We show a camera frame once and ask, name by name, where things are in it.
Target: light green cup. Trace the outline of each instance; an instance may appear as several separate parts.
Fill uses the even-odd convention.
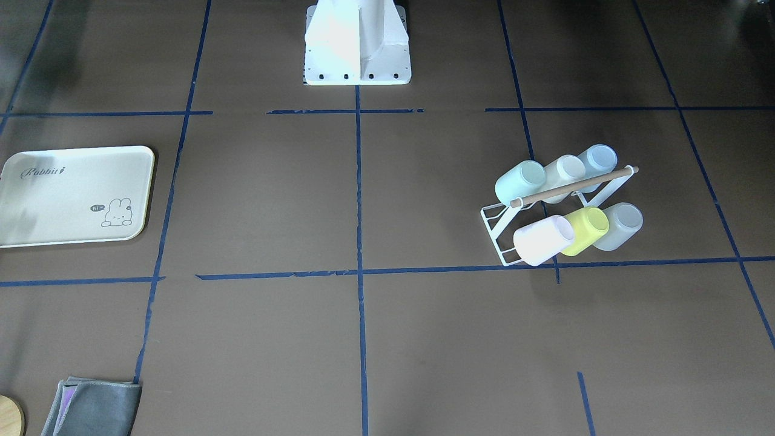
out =
[[[581,253],[608,232],[608,217],[602,210],[594,206],[587,206],[568,213],[565,218],[576,234],[573,243],[561,251],[566,256],[575,256]]]

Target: gray cloth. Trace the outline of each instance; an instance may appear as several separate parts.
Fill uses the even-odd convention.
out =
[[[132,430],[140,386],[68,377],[59,382],[40,436],[126,436]]]

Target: wooden board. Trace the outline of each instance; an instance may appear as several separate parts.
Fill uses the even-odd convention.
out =
[[[23,430],[22,408],[16,401],[0,395],[0,436],[22,436]]]

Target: white cup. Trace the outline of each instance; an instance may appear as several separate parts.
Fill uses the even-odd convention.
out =
[[[584,178],[587,174],[587,170],[584,168],[584,163],[576,156],[572,154],[565,154],[560,156],[556,161],[548,164],[544,167],[546,170],[546,183],[543,184],[538,192],[548,191],[550,189],[557,188],[558,186],[569,185],[573,182],[578,182]],[[561,196],[554,196],[543,200],[547,203],[557,204],[565,199],[570,194],[562,194]]]
[[[608,218],[608,233],[595,241],[598,250],[616,250],[643,227],[643,214],[628,202],[616,203],[603,213]]]
[[[552,215],[514,232],[514,247],[522,260],[531,266],[541,265],[570,246],[574,228],[561,215]]]

